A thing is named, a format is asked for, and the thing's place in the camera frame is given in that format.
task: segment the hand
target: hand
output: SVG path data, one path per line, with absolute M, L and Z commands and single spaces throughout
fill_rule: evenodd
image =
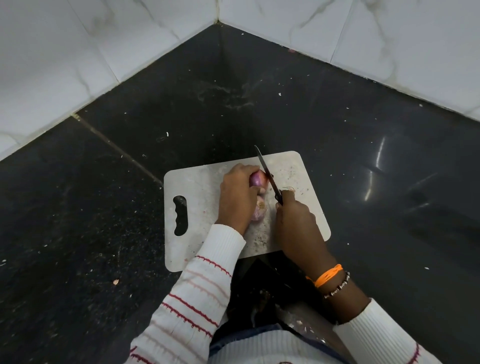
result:
M 244 166 L 239 163 L 223 176 L 216 224 L 230 226 L 241 235 L 245 233 L 260 192 L 259 186 L 249 187 L 249 179 L 258 169 L 259 166 Z
M 315 215 L 295 200 L 292 191 L 282 191 L 283 206 L 277 204 L 275 233 L 285 255 L 313 281 L 336 265 L 318 229 Z

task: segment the person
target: person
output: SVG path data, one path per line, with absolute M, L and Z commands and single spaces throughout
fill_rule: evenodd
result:
M 210 342 L 230 298 L 232 272 L 259 187 L 249 187 L 258 166 L 238 164 L 220 185 L 218 220 L 197 255 L 132 341 L 126 363 L 348 363 L 289 330 L 270 329 L 227 342 L 215 354 Z M 328 252 L 315 216 L 290 191 L 277 204 L 275 234 L 285 255 L 317 283 L 338 317 L 334 332 L 358 364 L 439 363 L 340 269 Z

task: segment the bracelet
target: bracelet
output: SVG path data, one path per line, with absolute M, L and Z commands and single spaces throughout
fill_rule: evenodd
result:
M 345 273 L 347 274 L 347 277 L 346 277 L 345 280 L 342 282 L 342 284 L 340 284 L 340 285 L 335 289 L 335 291 L 332 291 L 332 292 L 326 294 L 326 295 L 324 296 L 325 299 L 330 298 L 330 297 L 332 297 L 334 294 L 340 292 L 340 291 L 342 290 L 342 288 L 347 285 L 348 280 L 350 279 L 350 273 L 349 273 L 349 272 L 345 272 Z
M 329 269 L 324 274 L 322 274 L 320 277 L 318 277 L 318 279 L 315 282 L 313 282 L 313 280 L 309 277 L 307 277 L 307 279 L 311 280 L 314 283 L 315 287 L 318 288 L 320 286 L 323 286 L 325 283 L 327 283 L 330 279 L 332 279 L 342 269 L 343 269 L 342 265 L 337 264 L 335 267 Z

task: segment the orange thread bracelet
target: orange thread bracelet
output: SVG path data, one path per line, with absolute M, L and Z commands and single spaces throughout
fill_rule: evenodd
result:
M 335 267 L 329 269 L 324 274 L 322 274 L 320 277 L 318 277 L 318 279 L 314 282 L 315 287 L 318 288 L 320 286 L 323 286 L 325 283 L 327 283 L 330 279 L 332 279 L 342 269 L 343 268 L 342 268 L 341 264 L 337 264 Z

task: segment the sleeve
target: sleeve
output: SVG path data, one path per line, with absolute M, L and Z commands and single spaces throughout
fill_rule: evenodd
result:
M 334 327 L 358 364 L 440 363 L 375 301 L 346 324 Z
M 233 228 L 213 225 L 150 325 L 130 346 L 126 363 L 206 363 L 210 341 L 230 300 L 235 263 L 245 245 Z

